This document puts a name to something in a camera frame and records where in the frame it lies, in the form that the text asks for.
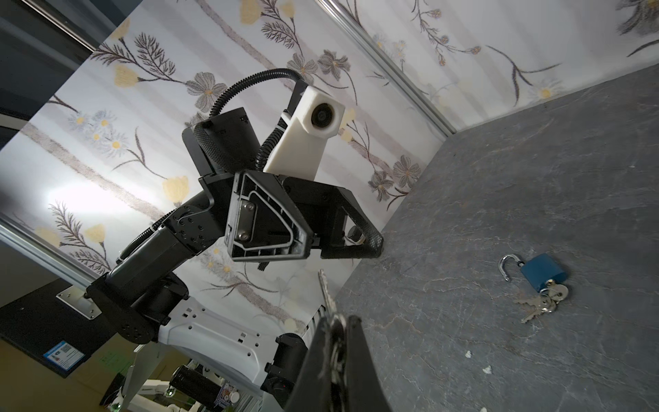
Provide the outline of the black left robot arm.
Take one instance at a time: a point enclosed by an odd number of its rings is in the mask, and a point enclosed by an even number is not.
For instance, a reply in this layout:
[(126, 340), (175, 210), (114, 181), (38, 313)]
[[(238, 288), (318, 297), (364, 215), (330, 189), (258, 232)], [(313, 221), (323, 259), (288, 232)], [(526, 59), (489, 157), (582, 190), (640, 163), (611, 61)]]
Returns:
[(360, 318), (340, 313), (330, 296), (306, 342), (212, 312), (175, 273), (218, 240), (244, 263), (306, 259), (312, 250), (322, 259), (378, 257), (383, 237), (349, 190), (264, 169), (287, 137), (317, 142), (333, 132), (331, 120), (326, 105), (312, 113), (310, 125), (284, 113), (264, 144), (243, 109), (185, 131), (202, 191), (142, 233), (87, 288), (122, 337), (177, 348), (242, 388), (271, 394), (286, 411), (388, 410)]

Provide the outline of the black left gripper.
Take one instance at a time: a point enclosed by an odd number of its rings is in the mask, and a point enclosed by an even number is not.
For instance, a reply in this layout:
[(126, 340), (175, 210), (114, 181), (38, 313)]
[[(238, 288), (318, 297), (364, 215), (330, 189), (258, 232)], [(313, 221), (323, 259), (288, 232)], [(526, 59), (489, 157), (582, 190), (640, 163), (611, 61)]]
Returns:
[[(311, 248), (321, 259), (376, 259), (384, 249), (383, 235), (346, 188), (251, 170), (200, 183), (203, 190), (164, 222), (193, 255), (224, 235), (235, 262), (302, 260)], [(345, 243), (347, 221), (364, 235), (360, 245)]]

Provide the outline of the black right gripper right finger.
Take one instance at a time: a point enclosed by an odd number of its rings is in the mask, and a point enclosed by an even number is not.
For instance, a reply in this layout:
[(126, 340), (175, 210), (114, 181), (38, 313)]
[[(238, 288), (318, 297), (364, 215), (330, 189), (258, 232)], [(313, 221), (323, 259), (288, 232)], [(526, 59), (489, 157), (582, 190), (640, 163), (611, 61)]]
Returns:
[(355, 315), (348, 318), (344, 378), (347, 411), (391, 411), (372, 361), (361, 319)]

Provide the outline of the silver key bunch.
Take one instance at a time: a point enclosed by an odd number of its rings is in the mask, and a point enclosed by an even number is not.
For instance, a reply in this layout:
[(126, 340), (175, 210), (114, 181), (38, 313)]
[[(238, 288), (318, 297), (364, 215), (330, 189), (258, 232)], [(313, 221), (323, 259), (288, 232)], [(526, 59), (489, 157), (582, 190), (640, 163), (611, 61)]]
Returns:
[(568, 297), (569, 293), (570, 290), (567, 286), (550, 281), (545, 288), (541, 289), (537, 296), (516, 300), (516, 304), (530, 307), (530, 313), (521, 319), (521, 323), (527, 324), (543, 314), (554, 312), (559, 303)]

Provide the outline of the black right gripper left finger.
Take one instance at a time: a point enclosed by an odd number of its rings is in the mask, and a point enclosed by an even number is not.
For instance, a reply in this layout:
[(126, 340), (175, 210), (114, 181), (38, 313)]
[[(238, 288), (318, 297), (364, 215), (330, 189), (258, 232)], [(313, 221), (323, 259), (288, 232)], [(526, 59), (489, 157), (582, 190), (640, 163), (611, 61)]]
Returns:
[(331, 410), (331, 333), (328, 319), (322, 318), (312, 338), (307, 357), (285, 407), (286, 412), (328, 412)]

